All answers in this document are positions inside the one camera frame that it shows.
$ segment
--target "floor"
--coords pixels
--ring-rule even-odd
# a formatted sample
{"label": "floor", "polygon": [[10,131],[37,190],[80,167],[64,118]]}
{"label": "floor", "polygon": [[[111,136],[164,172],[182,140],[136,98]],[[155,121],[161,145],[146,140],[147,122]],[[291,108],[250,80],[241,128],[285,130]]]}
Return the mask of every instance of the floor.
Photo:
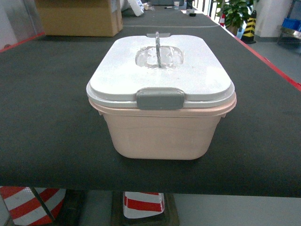
{"label": "floor", "polygon": [[[257,42],[250,45],[301,83],[301,45]],[[174,194],[181,226],[300,226],[301,199]],[[89,191],[80,226],[109,226],[111,192]],[[8,212],[0,199],[0,226]]]}

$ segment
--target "white lid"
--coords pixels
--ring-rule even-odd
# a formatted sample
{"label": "white lid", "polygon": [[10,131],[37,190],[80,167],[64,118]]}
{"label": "white lid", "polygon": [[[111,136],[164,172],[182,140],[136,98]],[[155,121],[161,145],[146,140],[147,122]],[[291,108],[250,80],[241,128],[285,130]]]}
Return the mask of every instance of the white lid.
{"label": "white lid", "polygon": [[190,35],[160,38],[161,46],[183,53],[183,63],[173,68],[148,68],[136,64],[137,53],[155,46],[155,38],[131,36],[114,42],[87,85],[96,104],[107,107],[137,107],[142,89],[177,89],[185,93],[184,107],[212,107],[228,101],[234,85],[204,40]]}

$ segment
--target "black felt surface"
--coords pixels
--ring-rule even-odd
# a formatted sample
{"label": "black felt surface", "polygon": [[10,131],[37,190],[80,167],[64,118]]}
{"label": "black felt surface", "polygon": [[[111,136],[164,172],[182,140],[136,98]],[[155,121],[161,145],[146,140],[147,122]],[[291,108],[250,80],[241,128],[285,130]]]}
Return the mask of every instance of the black felt surface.
{"label": "black felt surface", "polygon": [[[137,20],[127,12],[124,25],[215,25],[204,15],[156,9]],[[236,108],[193,161],[121,156],[86,96],[116,39],[157,30],[203,38],[235,84]],[[1,186],[301,197],[301,93],[220,27],[39,37],[0,53],[0,104]]]}

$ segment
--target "traffic cone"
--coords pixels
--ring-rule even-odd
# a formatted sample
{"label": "traffic cone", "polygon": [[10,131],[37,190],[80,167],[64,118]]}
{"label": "traffic cone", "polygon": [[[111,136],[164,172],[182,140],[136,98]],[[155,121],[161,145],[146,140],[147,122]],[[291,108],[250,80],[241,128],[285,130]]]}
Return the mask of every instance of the traffic cone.
{"label": "traffic cone", "polygon": [[164,212],[164,194],[124,192],[123,214],[129,219],[147,218]]}
{"label": "traffic cone", "polygon": [[222,16],[221,16],[221,18],[220,18],[219,24],[220,24],[222,27],[225,26],[225,17],[226,17],[226,15],[223,13]]}
{"label": "traffic cone", "polygon": [[248,23],[246,24],[245,32],[243,36],[241,37],[241,40],[245,44],[253,44],[256,41],[254,41],[254,34],[255,34],[255,25],[256,25],[256,17],[257,13],[256,10],[254,10],[248,19]]}
{"label": "traffic cone", "polygon": [[63,205],[65,189],[0,186],[2,197],[15,225],[53,223]]}

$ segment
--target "potted plant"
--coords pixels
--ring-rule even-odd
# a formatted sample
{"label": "potted plant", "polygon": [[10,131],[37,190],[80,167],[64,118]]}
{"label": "potted plant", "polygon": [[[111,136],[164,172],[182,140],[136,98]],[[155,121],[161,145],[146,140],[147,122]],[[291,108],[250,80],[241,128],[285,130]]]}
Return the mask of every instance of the potted plant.
{"label": "potted plant", "polygon": [[234,35],[244,21],[247,23],[250,15],[249,10],[252,10],[253,0],[219,0],[222,6],[221,14],[225,14],[225,26]]}

